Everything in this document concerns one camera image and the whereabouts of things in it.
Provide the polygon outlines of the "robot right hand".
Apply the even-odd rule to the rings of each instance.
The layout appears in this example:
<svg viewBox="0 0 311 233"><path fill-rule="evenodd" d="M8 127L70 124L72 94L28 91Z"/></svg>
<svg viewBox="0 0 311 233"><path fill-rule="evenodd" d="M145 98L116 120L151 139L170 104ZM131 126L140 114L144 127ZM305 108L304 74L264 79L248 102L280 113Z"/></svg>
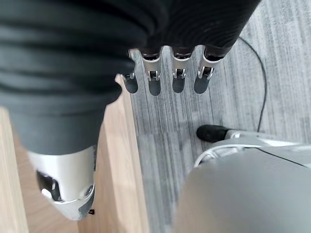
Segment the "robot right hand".
<svg viewBox="0 0 311 233"><path fill-rule="evenodd" d="M138 49L149 91L160 93L161 50L173 52L172 86L183 91L193 50L205 48L194 83L204 93L257 0L3 0L0 104L28 152L41 194L79 221L95 196L93 174L107 105L138 90Z"/></svg>

